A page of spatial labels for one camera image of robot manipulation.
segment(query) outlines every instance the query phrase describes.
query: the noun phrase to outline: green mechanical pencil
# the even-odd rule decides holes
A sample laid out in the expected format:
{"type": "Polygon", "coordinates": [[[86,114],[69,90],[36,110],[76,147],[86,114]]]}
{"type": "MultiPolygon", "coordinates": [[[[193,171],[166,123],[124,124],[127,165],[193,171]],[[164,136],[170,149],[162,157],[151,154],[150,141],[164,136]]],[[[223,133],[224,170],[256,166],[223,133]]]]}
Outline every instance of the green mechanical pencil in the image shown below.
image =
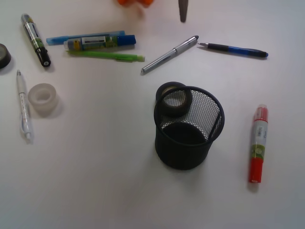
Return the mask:
{"type": "Polygon", "coordinates": [[[117,61],[139,61],[144,62],[145,56],[138,56],[132,54],[120,54],[120,53],[111,53],[111,52],[98,52],[98,51],[67,51],[67,53],[76,55],[76,56],[90,56],[90,57],[101,57],[106,59],[115,59],[117,61]]]}

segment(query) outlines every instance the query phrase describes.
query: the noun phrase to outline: black marker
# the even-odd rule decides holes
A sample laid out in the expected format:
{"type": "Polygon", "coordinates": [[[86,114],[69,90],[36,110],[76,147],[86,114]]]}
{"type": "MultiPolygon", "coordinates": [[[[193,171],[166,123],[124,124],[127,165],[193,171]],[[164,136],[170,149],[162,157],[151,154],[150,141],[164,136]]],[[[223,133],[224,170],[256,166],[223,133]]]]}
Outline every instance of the black marker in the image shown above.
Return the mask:
{"type": "Polygon", "coordinates": [[[24,13],[21,16],[21,21],[41,65],[43,67],[49,67],[51,60],[48,55],[48,50],[46,50],[41,38],[38,36],[36,25],[33,22],[33,19],[28,14],[24,13]]]}

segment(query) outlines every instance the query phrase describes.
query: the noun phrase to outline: orange object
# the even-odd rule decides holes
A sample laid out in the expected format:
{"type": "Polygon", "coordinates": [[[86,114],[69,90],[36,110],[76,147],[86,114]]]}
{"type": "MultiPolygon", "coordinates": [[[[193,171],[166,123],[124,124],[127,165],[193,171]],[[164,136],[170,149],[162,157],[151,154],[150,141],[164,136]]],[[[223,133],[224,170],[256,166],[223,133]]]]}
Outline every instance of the orange object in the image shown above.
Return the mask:
{"type": "MultiPolygon", "coordinates": [[[[120,5],[125,5],[127,3],[132,2],[133,0],[118,0],[118,3],[120,5]]],[[[142,3],[143,5],[149,6],[152,4],[153,0],[137,0],[138,2],[142,3]]]]}

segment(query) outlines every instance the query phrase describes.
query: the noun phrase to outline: pen clip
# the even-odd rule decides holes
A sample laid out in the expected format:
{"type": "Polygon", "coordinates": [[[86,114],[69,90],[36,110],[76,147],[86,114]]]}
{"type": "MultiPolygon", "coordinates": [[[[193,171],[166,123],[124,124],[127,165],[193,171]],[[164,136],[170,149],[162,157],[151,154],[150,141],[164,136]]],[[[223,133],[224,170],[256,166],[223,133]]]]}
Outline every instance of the pen clip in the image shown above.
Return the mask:
{"type": "Polygon", "coordinates": [[[21,129],[21,131],[23,132],[23,134],[25,135],[24,130],[23,130],[23,119],[22,119],[22,113],[20,113],[20,129],[21,129]]]}

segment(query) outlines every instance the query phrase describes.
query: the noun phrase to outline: black tape roll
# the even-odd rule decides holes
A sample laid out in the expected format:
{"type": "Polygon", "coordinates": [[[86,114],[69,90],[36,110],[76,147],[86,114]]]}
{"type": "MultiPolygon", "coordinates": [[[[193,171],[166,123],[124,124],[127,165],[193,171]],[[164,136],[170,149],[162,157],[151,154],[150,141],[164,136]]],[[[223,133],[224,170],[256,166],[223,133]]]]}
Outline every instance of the black tape roll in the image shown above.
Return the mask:
{"type": "Polygon", "coordinates": [[[0,68],[4,68],[10,63],[10,53],[5,45],[0,44],[0,68]]]}
{"type": "MultiPolygon", "coordinates": [[[[156,93],[156,101],[158,101],[165,92],[171,89],[184,87],[184,86],[185,85],[183,83],[178,83],[178,82],[168,82],[161,85],[156,93]]],[[[169,117],[179,117],[185,115],[190,109],[190,106],[193,101],[193,96],[191,91],[186,91],[183,93],[185,93],[184,101],[181,102],[181,105],[179,106],[170,106],[163,100],[160,105],[161,113],[169,117]]]]}

